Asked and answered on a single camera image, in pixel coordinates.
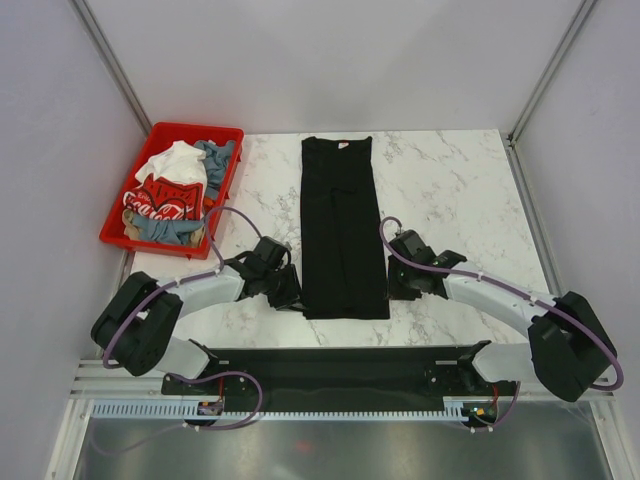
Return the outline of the black t-shirt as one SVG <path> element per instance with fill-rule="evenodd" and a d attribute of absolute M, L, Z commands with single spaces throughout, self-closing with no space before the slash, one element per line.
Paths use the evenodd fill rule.
<path fill-rule="evenodd" d="M 301 142 L 302 301 L 309 320 L 387 320 L 373 138 Z"/>

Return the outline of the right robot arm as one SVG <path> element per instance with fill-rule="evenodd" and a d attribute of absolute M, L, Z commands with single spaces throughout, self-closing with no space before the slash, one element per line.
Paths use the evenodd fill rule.
<path fill-rule="evenodd" d="M 481 393 L 499 381 L 536 381 L 575 402 L 589 389 L 620 386 L 617 352 L 585 297 L 527 290 L 454 251 L 436 254 L 413 230 L 385 245 L 393 258 L 391 276 L 403 288 L 471 306 L 523 337 L 521 343 L 482 341 L 472 347 L 457 371 L 465 391 Z"/>

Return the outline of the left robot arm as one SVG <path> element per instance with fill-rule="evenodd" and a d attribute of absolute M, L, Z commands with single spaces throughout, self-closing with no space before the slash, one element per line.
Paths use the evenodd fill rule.
<path fill-rule="evenodd" d="M 134 377 L 158 370 L 208 393 L 220 378 L 210 362 L 213 354 L 198 341 L 175 337 L 176 324 L 214 305 L 260 295 L 275 310 L 302 305 L 290 248 L 268 236 L 217 269 L 165 285 L 142 271 L 131 274 L 94 323 L 91 339 L 103 350 L 107 368 L 123 368 Z"/>

